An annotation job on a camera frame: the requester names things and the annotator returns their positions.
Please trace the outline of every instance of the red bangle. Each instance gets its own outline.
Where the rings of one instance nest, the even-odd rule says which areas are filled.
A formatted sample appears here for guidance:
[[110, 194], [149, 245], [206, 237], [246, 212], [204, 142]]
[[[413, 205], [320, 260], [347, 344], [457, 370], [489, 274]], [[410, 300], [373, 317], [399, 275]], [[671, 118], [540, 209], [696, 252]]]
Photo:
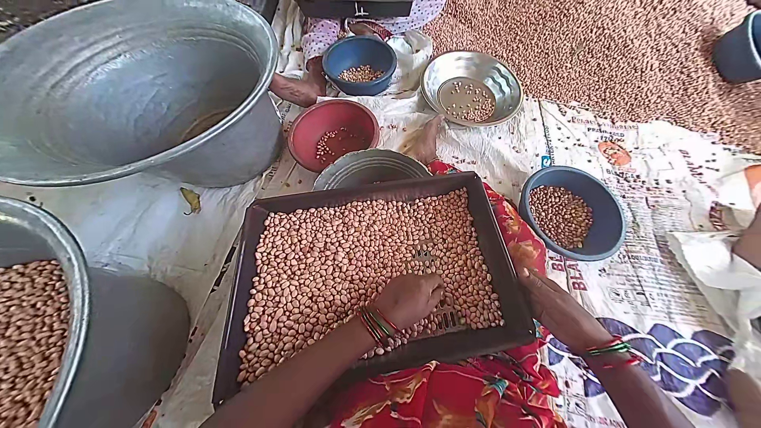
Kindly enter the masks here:
[[380, 309], [375, 308], [375, 311], [380, 315], [381, 318], [383, 318], [383, 321], [386, 321], [386, 324], [390, 325], [391, 328], [394, 329], [394, 333], [399, 333], [400, 332], [399, 328], [397, 328], [396, 325], [393, 324], [393, 322], [388, 321], [388, 318], [386, 318], [386, 315], [383, 315], [383, 312], [381, 312]]
[[613, 340], [611, 340], [611, 341], [609, 341], [609, 342], [606, 342], [605, 344], [603, 344], [603, 345], [600, 345], [600, 346], [598, 346], [598, 347], [590, 347], [590, 348], [587, 348], [587, 352], [589, 352], [589, 351], [594, 351], [594, 350], [601, 350], [601, 349], [603, 349], [603, 348], [607, 348], [607, 347], [611, 347], [611, 346], [613, 346], [613, 345], [617, 345], [617, 344], [619, 344], [619, 343], [621, 343], [621, 342], [622, 342], [622, 338], [621, 338], [621, 336], [619, 336], [618, 334], [613, 334]]
[[379, 347], [383, 347], [383, 344], [381, 343], [381, 339], [379, 337], [378, 332], [376, 332], [373, 327], [370, 326], [370, 321], [366, 318], [367, 314], [365, 314], [365, 311], [362, 310], [363, 308], [357, 309], [357, 315], [359, 315], [359, 319], [362, 320], [362, 324], [365, 325], [365, 328], [368, 329], [368, 333], [372, 336], [373, 340], [375, 340], [375, 343]]
[[642, 359], [640, 359], [636, 355], [632, 355], [632, 358], [627, 359], [625, 362], [623, 362], [623, 364], [619, 364], [619, 365], [609, 364], [609, 363], [603, 364], [603, 369], [615, 369], [616, 367], [621, 367], [621, 366], [635, 366], [641, 362], [642, 362]]

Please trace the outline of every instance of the bangle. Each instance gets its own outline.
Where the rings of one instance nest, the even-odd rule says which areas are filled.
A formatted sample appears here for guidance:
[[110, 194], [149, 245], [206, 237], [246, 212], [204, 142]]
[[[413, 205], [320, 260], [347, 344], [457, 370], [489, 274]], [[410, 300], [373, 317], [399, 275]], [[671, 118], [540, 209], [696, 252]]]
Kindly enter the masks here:
[[370, 318], [372, 318], [372, 321], [374, 321], [375, 325], [377, 325], [378, 327], [380, 327], [380, 329], [381, 329], [381, 330], [384, 332], [384, 334], [386, 335], [386, 337], [384, 337], [384, 340], [383, 340], [383, 342], [385, 342], [385, 346], [388, 346], [388, 340], [389, 340], [389, 339], [390, 339], [390, 338], [393, 336], [393, 334], [391, 334], [391, 333], [388, 331], [388, 329], [386, 329], [386, 326], [385, 326], [385, 325], [383, 325], [383, 323], [381, 323], [381, 322], [379, 322], [379, 321], [378, 321], [378, 319], [375, 317], [375, 314], [373, 314], [373, 313], [372, 313], [372, 311], [366, 311], [366, 312], [368, 313], [368, 315], [370, 316]]
[[595, 356], [603, 353], [628, 352], [632, 346], [624, 342], [619, 335], [613, 335], [613, 340], [599, 347], [587, 348], [585, 355]]
[[386, 315], [383, 315], [383, 312], [381, 312], [380, 309], [378, 309], [378, 308], [374, 308], [374, 309], [380, 315], [380, 317], [383, 318], [383, 321], [386, 321], [386, 324], [390, 325], [391, 328], [393, 328], [393, 333], [394, 334], [399, 333], [399, 328], [396, 327], [396, 325], [394, 325], [393, 322], [388, 321], [388, 318], [386, 318]]
[[641, 358], [639, 358], [636, 355], [629, 354], [629, 358], [623, 363], [620, 363], [620, 364], [604, 363], [603, 369], [615, 369], [615, 368], [623, 367], [623, 366], [636, 366], [637, 364], [641, 362], [642, 362]]
[[370, 322], [370, 320], [368, 319], [368, 316], [367, 316], [367, 310], [366, 310], [366, 309], [364, 309], [364, 308], [360, 308], [360, 309], [357, 309], [357, 315], [359, 315], [359, 319], [361, 319], [361, 320], [362, 320], [362, 324], [364, 324], [364, 325], [365, 325], [365, 328], [367, 328], [367, 329], [368, 329], [368, 332], [369, 332], [369, 333], [370, 333], [370, 335], [373, 337], [373, 340], [375, 340], [375, 343], [377, 343], [377, 345], [378, 345], [379, 347], [383, 347], [383, 343], [381, 343], [381, 334], [380, 334], [380, 333], [378, 333], [378, 332], [377, 332], [377, 331], [374, 329], [374, 327], [373, 327], [372, 323], [371, 323], [371, 322]]
[[600, 356], [606, 353], [628, 353], [629, 358], [620, 365], [605, 363], [603, 364], [603, 369], [612, 369], [617, 366], [634, 366], [642, 361], [638, 356], [632, 354], [632, 345], [624, 342], [621, 336], [617, 334], [613, 335], [613, 340], [600, 347], [587, 348], [587, 352], [584, 354], [585, 356]]

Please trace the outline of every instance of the polka dot fabric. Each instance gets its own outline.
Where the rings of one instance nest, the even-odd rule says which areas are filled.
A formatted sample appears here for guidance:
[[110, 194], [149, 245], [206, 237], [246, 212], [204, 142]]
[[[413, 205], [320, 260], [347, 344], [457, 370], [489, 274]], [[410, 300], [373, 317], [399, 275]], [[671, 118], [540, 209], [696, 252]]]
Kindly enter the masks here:
[[[415, 0], [409, 16], [398, 18], [383, 18], [373, 20], [385, 27], [392, 34], [403, 34], [408, 30], [417, 30], [441, 13], [446, 0]], [[347, 24], [368, 20], [346, 20]], [[306, 32], [301, 38], [301, 47], [304, 49], [305, 59], [308, 61], [315, 56], [322, 55], [336, 40], [339, 39], [341, 23], [336, 19], [308, 18]]]

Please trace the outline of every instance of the blue bowl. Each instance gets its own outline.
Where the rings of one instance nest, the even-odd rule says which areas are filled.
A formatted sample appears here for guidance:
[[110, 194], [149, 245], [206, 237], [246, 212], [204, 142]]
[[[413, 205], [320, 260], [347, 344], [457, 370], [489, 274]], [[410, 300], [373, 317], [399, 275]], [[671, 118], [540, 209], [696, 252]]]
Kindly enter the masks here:
[[[592, 227], [581, 248], [566, 250], [553, 242], [542, 232], [533, 220], [528, 206], [529, 192], [534, 187], [557, 186], [564, 187], [592, 208]], [[542, 238], [546, 246], [561, 254], [563, 257], [595, 261], [607, 259], [621, 248], [626, 238], [626, 220], [623, 218], [621, 205], [613, 194], [597, 178], [570, 167], [548, 167], [540, 169], [528, 177], [521, 191], [521, 202], [518, 204], [521, 218]]]
[[[369, 65], [384, 72], [373, 81], [346, 81], [338, 76], [346, 69]], [[346, 37], [335, 42], [323, 55], [323, 71], [330, 81], [348, 95], [378, 95], [391, 83], [396, 70], [396, 53], [376, 36]]]
[[721, 36], [714, 45], [713, 60], [730, 83], [761, 78], [761, 11], [750, 12], [742, 24]]

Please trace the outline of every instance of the printed logo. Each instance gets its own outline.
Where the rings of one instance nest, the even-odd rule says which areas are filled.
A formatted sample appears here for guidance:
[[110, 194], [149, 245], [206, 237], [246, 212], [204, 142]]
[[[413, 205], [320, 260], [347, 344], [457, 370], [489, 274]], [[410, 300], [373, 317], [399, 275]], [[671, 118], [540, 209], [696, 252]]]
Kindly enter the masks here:
[[609, 164], [620, 167], [628, 165], [629, 162], [632, 161], [632, 156], [625, 148], [619, 145], [618, 142], [602, 141], [597, 145], [597, 148], [600, 150], [600, 153], [605, 156], [605, 159], [608, 160]]

